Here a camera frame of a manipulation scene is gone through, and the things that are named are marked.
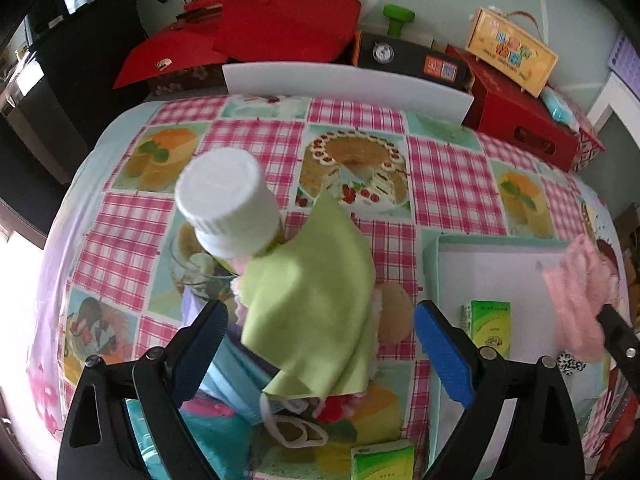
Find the green tissue pack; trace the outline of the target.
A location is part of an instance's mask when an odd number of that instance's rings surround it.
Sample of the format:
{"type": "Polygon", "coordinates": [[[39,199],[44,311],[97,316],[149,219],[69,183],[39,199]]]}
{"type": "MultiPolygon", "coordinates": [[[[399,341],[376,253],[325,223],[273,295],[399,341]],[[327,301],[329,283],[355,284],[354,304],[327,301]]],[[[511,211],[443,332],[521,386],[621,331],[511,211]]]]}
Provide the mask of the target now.
{"type": "Polygon", "coordinates": [[[352,456],[352,480],[412,480],[414,446],[408,440],[357,446],[352,456]]]}
{"type": "Polygon", "coordinates": [[[477,348],[491,347],[508,358],[511,347],[511,305],[505,301],[472,300],[461,308],[461,328],[477,348]]]}

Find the black white spotted scrunchie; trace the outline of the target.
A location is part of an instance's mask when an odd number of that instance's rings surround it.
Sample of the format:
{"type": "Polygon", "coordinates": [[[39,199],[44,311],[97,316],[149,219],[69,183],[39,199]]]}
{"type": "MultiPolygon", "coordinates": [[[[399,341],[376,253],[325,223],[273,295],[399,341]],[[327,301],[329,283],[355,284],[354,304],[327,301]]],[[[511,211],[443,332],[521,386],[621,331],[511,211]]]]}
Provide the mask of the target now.
{"type": "Polygon", "coordinates": [[[562,375],[566,377],[574,376],[577,373],[582,372],[587,364],[584,361],[575,359],[568,352],[562,351],[556,358],[559,370],[562,375]]]}

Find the pink wavy cloth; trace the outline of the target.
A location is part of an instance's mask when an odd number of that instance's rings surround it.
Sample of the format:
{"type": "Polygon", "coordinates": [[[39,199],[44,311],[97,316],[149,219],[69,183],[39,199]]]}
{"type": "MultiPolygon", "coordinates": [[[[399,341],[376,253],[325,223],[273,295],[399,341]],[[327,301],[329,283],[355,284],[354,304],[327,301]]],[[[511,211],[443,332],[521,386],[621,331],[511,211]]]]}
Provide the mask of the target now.
{"type": "Polygon", "coordinates": [[[606,304],[620,304],[620,278],[614,264],[579,235],[560,262],[541,271],[555,318],[555,339],[574,359],[597,363],[604,355],[603,328],[597,320],[606,304]]]}

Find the green cloth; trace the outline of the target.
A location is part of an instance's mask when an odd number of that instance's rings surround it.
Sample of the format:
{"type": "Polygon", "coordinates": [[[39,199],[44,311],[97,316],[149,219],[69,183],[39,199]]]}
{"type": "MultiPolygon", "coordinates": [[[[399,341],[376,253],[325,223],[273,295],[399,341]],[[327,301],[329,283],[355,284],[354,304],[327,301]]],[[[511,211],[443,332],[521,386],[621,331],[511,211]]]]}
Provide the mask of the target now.
{"type": "Polygon", "coordinates": [[[278,371],[265,394],[325,399],[367,389],[375,278],[367,237],[327,192],[292,240],[248,264],[241,342],[278,371]]]}

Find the white teal-rimmed tray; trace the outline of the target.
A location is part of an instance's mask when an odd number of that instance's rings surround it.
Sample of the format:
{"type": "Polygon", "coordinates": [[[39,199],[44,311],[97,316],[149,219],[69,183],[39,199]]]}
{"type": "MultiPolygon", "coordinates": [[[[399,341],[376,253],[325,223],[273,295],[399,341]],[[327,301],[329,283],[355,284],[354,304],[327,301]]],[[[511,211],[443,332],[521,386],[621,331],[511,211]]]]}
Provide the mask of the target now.
{"type": "MultiPolygon", "coordinates": [[[[567,242],[532,238],[441,235],[424,242],[423,267],[427,298],[434,301],[453,326],[462,327],[462,307],[471,300],[497,300],[511,306],[509,358],[535,363],[541,356],[557,358],[554,307],[542,270],[558,265],[567,242]]],[[[608,386],[608,364],[587,364],[565,378],[576,415],[592,408],[608,386]]],[[[434,462],[463,413],[463,406],[446,393],[432,365],[428,400],[428,466],[434,462]]],[[[515,400],[506,401],[498,427],[474,479],[487,479],[494,470],[508,432],[515,400]]]]}

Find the pink plaid cartoon tablecloth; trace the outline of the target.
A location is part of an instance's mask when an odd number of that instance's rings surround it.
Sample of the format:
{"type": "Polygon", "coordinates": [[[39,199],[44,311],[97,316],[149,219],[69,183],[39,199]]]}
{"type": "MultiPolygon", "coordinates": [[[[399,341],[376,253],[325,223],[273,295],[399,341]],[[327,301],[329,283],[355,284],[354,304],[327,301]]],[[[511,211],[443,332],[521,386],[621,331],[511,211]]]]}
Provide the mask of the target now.
{"type": "MultiPolygon", "coordinates": [[[[441,235],[557,240],[587,235],[614,264],[631,326],[622,240],[592,188],[570,172],[487,134],[426,115],[302,96],[198,96],[141,104],[109,125],[81,163],[52,224],[37,294],[27,374],[60,457],[60,479],[171,479],[137,398],[132,370],[205,305],[233,300],[248,264],[286,243],[327,192],[367,237],[375,266],[376,352],[367,389],[325,399],[269,396],[275,413],[329,435],[290,450],[254,428],[250,479],[351,479],[353,448],[408,440],[413,479],[428,469],[431,363],[414,328],[427,298],[424,242],[441,235]],[[262,168],[281,226],[253,257],[212,256],[175,201],[184,167],[215,148],[240,148],[262,168]]],[[[599,465],[613,388],[638,404],[605,350],[608,386],[576,415],[556,358],[518,364],[515,408],[487,479],[638,476],[632,434],[599,465]]]]}

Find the white pill bottle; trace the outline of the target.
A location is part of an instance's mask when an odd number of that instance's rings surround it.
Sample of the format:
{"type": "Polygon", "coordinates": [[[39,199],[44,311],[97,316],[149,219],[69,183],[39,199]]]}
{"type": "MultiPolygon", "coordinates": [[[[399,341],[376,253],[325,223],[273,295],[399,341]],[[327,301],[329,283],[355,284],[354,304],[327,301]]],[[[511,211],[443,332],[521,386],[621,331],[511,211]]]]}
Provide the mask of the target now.
{"type": "Polygon", "coordinates": [[[175,201],[200,245],[217,258],[253,257],[280,231],[276,196],[258,160],[240,148],[192,159],[178,177],[175,201]]]}

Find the red patterned box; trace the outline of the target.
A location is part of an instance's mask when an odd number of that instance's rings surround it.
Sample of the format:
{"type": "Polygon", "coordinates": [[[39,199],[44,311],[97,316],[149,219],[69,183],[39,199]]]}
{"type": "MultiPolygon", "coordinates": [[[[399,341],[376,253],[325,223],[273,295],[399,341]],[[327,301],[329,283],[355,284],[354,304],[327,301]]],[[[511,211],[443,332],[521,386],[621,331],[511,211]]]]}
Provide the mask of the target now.
{"type": "Polygon", "coordinates": [[[578,141],[578,148],[570,170],[579,174],[593,159],[605,151],[605,147],[591,130],[579,128],[575,138],[578,141]]]}

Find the blue wet wipes pack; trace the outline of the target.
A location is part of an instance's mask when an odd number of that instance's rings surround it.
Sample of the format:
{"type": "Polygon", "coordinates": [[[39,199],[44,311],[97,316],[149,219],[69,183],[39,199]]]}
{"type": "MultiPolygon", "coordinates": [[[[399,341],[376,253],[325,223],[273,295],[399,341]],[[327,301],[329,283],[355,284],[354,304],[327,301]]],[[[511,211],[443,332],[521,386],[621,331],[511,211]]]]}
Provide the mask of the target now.
{"type": "Polygon", "coordinates": [[[577,116],[561,93],[549,86],[545,86],[540,92],[539,99],[544,103],[555,122],[567,126],[573,132],[579,131],[577,116]]]}

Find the large red gift box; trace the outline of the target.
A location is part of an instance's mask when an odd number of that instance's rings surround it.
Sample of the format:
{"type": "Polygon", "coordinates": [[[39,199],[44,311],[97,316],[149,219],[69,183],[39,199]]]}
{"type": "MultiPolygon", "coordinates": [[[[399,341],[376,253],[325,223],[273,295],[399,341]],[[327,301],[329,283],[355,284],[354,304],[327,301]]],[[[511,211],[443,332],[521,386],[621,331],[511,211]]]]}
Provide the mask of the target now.
{"type": "Polygon", "coordinates": [[[474,101],[463,125],[512,144],[544,162],[569,172],[578,140],[555,122],[540,99],[521,92],[512,80],[472,54],[454,46],[446,53],[460,58],[473,75],[474,101]]]}

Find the purple perforated basket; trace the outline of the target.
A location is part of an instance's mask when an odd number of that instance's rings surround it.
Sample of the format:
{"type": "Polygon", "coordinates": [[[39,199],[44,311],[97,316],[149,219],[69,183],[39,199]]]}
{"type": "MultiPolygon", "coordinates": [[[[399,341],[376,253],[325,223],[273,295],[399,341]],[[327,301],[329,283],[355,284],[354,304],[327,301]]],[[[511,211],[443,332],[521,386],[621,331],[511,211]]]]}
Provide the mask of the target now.
{"type": "Polygon", "coordinates": [[[640,99],[640,58],[623,32],[618,34],[608,57],[608,68],[640,99]]]}

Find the black box with label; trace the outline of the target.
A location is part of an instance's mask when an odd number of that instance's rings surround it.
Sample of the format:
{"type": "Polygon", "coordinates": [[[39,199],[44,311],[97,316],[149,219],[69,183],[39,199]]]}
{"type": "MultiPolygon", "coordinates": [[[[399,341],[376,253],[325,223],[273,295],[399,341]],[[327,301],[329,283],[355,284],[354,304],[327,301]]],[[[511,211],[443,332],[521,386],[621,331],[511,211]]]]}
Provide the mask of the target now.
{"type": "Polygon", "coordinates": [[[460,58],[370,32],[357,32],[352,64],[366,70],[404,75],[468,91],[472,73],[460,58]]]}

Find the white foam board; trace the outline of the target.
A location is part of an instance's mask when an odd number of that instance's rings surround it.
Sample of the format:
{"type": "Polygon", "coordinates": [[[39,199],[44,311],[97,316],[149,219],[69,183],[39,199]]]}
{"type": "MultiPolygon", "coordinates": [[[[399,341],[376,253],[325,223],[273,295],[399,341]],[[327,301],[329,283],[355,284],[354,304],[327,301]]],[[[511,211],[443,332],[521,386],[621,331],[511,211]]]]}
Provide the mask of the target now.
{"type": "Polygon", "coordinates": [[[222,66],[232,94],[287,94],[355,101],[462,124],[474,96],[410,76],[326,63],[259,62],[222,66]]]}

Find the black cabinet with monitor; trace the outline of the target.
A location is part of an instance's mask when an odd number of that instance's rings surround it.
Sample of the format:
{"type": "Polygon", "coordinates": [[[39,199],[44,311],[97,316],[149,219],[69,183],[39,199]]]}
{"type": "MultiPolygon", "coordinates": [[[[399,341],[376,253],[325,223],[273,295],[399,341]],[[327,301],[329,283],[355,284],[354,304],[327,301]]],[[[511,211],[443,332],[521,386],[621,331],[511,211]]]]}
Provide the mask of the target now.
{"type": "Polygon", "coordinates": [[[58,182],[148,96],[143,82],[116,84],[145,37],[137,0],[1,0],[2,48],[27,49],[1,86],[2,112],[58,182]]]}

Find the green dumbbell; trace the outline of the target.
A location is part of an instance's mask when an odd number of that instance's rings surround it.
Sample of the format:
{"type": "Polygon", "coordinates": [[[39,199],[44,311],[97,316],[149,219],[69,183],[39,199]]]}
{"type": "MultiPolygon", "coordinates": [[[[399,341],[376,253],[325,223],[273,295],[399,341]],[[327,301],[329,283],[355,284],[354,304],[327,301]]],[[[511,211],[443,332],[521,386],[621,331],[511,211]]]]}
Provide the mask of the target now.
{"type": "Polygon", "coordinates": [[[416,18],[416,14],[402,6],[396,4],[386,4],[383,6],[383,15],[388,19],[386,35],[390,38],[399,39],[402,30],[416,18]]]}

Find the red flat bag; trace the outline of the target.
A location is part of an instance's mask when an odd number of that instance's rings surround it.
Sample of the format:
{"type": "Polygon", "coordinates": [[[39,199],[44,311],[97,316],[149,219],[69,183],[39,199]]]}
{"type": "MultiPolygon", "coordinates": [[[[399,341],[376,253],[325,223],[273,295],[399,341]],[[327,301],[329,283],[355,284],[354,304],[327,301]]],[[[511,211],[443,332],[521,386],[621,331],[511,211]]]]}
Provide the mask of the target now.
{"type": "Polygon", "coordinates": [[[132,50],[116,89],[196,66],[334,61],[355,36],[359,0],[194,0],[132,50]]]}

